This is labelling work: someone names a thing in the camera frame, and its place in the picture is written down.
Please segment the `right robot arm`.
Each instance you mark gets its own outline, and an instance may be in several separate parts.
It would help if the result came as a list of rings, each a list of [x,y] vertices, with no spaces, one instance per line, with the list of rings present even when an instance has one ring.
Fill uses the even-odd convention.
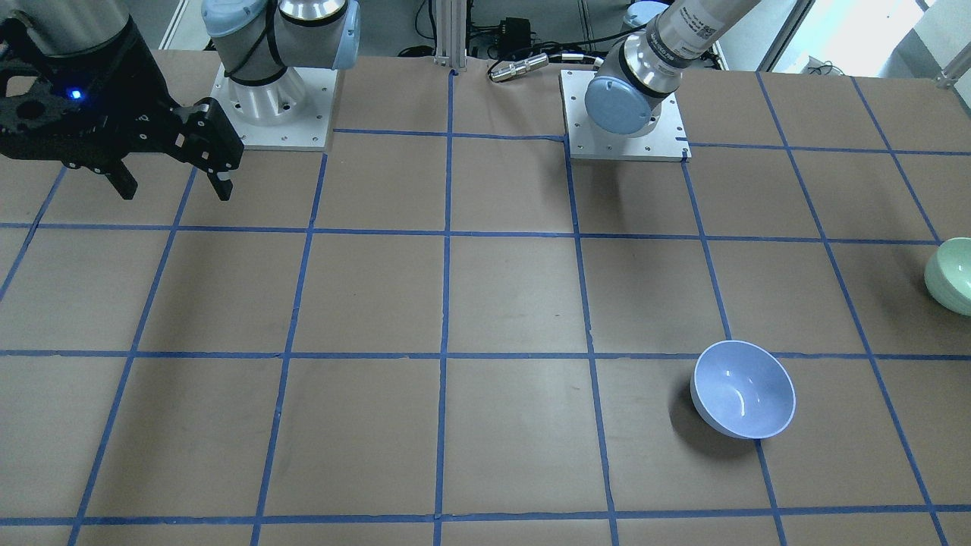
[[[131,152],[159,152],[206,173],[228,201],[245,149],[229,113],[253,125],[289,122],[309,96],[299,69],[357,61],[357,1],[205,1],[201,15],[221,56],[228,97],[181,105],[119,1],[4,1],[2,155],[56,160],[106,177],[131,200]]]

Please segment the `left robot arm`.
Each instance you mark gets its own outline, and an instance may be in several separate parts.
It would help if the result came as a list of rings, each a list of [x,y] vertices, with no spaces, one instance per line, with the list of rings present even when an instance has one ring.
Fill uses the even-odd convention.
[[[618,42],[587,84],[586,113],[604,131],[646,132],[651,116],[679,89],[684,70],[758,3],[675,1],[644,29]]]

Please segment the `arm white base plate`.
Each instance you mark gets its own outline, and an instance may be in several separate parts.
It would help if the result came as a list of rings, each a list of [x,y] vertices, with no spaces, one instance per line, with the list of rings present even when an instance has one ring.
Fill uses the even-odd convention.
[[[289,67],[281,79],[263,86],[243,86],[224,72],[219,66],[211,97],[247,151],[326,151],[342,72]]]
[[[613,133],[597,125],[587,111],[585,95],[594,79],[593,71],[561,71],[563,115],[571,158],[641,162],[680,162],[690,158],[689,139],[676,94],[667,97],[646,117],[641,131]]]

